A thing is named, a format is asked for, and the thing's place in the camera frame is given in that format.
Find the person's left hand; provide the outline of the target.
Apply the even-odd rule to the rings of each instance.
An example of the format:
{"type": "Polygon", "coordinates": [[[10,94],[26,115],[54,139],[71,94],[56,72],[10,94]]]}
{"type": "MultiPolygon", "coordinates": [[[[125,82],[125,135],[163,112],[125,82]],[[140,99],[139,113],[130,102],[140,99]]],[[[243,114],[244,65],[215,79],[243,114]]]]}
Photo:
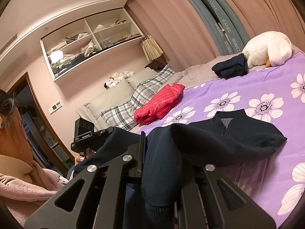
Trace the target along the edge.
{"type": "Polygon", "coordinates": [[[88,153],[82,152],[81,154],[77,155],[75,157],[75,165],[78,165],[82,161],[84,161],[86,158],[94,155],[96,152],[95,151],[89,151],[88,153]]]}

